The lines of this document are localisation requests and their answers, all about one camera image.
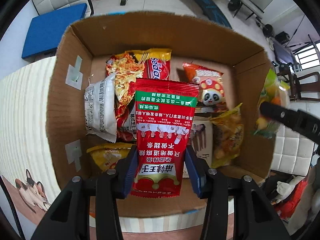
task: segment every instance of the green label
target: green label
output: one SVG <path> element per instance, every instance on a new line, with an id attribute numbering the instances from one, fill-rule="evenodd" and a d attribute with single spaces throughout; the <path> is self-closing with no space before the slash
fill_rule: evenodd
<path id="1" fill-rule="evenodd" d="M 197 104 L 197 98 L 195 97 L 185 97 L 174 94 L 151 93 L 143 91 L 136 91 L 136 101 L 190 107 L 196 107 Z"/>
<path id="2" fill-rule="evenodd" d="M 158 105 L 139 104 L 138 109 L 139 110 L 159 111 L 159 106 Z"/>

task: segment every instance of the orange snack bag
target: orange snack bag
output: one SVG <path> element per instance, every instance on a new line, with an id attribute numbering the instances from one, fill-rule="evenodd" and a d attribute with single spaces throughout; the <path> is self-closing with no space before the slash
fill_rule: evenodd
<path id="1" fill-rule="evenodd" d="M 223 73 L 193 63 L 184 62 L 190 82 L 199 84 L 195 113 L 222 113 L 228 110 L 221 76 Z"/>

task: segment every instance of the window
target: window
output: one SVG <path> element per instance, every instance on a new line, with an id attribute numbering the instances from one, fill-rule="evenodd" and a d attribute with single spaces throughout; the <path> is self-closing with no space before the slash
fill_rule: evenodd
<path id="1" fill-rule="evenodd" d="M 320 41 L 316 43 L 316 46 L 320 49 Z M 295 58 L 300 63 L 302 69 L 320 66 L 320 61 L 313 45 L 297 51 Z"/>

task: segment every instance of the wooden chair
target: wooden chair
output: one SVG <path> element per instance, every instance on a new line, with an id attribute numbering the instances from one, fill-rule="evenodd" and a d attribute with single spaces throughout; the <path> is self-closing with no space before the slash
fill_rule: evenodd
<path id="1" fill-rule="evenodd" d="M 308 77 L 317 76 L 317 81 L 311 83 L 300 84 L 300 80 Z M 319 72 L 312 72 L 310 74 L 297 77 L 296 74 L 293 75 L 293 81 L 295 86 L 295 98 L 290 98 L 290 101 L 316 101 L 320 102 L 320 98 L 305 98 L 301 96 L 301 92 L 320 92 L 320 74 Z"/>

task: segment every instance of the cable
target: cable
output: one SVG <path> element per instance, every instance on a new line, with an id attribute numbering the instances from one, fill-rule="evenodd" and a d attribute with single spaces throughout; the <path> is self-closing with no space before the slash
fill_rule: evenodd
<path id="1" fill-rule="evenodd" d="M 306 15 L 304 14 L 303 17 L 302 17 L 301 22 L 299 23 L 298 27 L 296 28 L 296 30 L 295 30 L 294 33 L 292 34 L 291 39 L 289 40 L 289 42 L 287 43 L 287 45 L 285 46 L 285 48 L 289 45 L 289 43 L 290 43 L 290 41 L 292 40 L 293 36 L 297 33 L 297 30 L 299 29 L 299 27 L 300 27 L 300 25 L 301 25 L 301 23 L 302 23 L 302 21 L 303 21 L 303 19 L 304 19 L 305 16 L 306 16 Z"/>
<path id="2" fill-rule="evenodd" d="M 17 229 L 18 229 L 18 232 L 20 234 L 20 237 L 21 237 L 22 240 L 26 240 L 26 238 L 24 236 L 24 233 L 23 233 L 23 230 L 22 230 L 22 227 L 21 227 L 21 224 L 20 224 L 20 220 L 19 220 L 16 208 L 14 207 L 14 204 L 13 204 L 13 201 L 12 201 L 12 199 L 10 197 L 9 191 L 8 191 L 7 187 L 5 186 L 1 176 L 0 176 L 0 185 L 1 185 L 1 188 L 2 188 L 2 190 L 4 192 L 4 194 L 5 194 L 8 202 L 9 202 L 9 205 L 10 205 L 10 208 L 11 208 L 11 211 L 12 211 L 12 215 L 13 215 L 14 221 L 16 222 Z"/>

